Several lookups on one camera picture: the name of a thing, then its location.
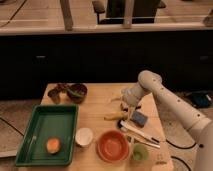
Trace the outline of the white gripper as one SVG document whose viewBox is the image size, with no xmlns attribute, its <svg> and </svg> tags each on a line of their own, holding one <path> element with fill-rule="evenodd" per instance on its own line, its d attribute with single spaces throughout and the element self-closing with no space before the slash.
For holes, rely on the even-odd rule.
<svg viewBox="0 0 213 171">
<path fill-rule="evenodd" d="M 146 92 L 145 89 L 139 83 L 134 84 L 130 88 L 123 89 L 121 93 L 122 100 L 125 102 L 120 104 L 121 111 L 128 112 L 130 108 L 129 106 L 135 107 L 135 110 L 141 109 L 141 105 L 137 105 L 139 104 L 141 99 L 146 95 Z"/>
</svg>

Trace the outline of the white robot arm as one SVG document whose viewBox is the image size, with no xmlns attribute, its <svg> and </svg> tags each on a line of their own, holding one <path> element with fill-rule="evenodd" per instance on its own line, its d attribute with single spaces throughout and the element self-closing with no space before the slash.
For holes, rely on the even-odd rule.
<svg viewBox="0 0 213 171">
<path fill-rule="evenodd" d="M 198 144 L 194 171 L 213 171 L 213 120 L 167 89 L 162 83 L 162 77 L 149 70 L 140 72 L 137 82 L 122 90 L 122 100 L 136 107 L 149 93 L 176 115 L 183 128 Z"/>
</svg>

